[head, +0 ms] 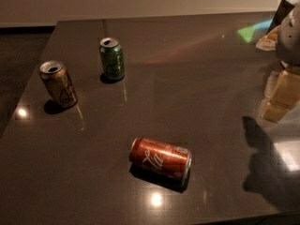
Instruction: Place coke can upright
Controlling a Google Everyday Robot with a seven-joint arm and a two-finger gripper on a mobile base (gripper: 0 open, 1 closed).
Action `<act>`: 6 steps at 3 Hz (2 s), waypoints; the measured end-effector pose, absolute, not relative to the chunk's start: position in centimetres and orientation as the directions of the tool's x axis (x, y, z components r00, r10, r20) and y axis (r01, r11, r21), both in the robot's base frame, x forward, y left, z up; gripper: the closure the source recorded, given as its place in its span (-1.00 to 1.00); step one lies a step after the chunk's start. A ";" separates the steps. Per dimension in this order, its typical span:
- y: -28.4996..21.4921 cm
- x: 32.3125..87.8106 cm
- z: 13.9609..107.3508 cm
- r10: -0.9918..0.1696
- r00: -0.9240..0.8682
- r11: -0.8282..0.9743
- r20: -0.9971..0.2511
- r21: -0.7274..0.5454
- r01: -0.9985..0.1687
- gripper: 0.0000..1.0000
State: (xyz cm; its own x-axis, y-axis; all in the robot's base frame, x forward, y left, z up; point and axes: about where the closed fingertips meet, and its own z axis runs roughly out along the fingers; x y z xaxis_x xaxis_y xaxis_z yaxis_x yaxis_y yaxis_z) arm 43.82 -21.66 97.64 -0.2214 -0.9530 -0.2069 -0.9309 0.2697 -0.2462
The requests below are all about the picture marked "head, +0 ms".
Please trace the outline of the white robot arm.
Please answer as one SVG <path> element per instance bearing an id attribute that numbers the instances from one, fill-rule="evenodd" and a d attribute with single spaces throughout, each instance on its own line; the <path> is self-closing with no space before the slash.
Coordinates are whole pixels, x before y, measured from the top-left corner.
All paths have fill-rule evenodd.
<path id="1" fill-rule="evenodd" d="M 277 53 L 284 69 L 268 77 L 260 117 L 278 122 L 300 100 L 300 3 L 297 3 L 280 25 L 256 44 L 262 51 Z"/>

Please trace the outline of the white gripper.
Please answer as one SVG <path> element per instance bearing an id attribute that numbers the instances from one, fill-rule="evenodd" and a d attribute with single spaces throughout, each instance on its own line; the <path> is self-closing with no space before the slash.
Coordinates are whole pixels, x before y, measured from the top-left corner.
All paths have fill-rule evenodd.
<path id="1" fill-rule="evenodd" d="M 272 71 L 264 89 L 260 106 L 260 117 L 266 121 L 278 122 L 300 100 L 300 74 L 293 70 Z"/>

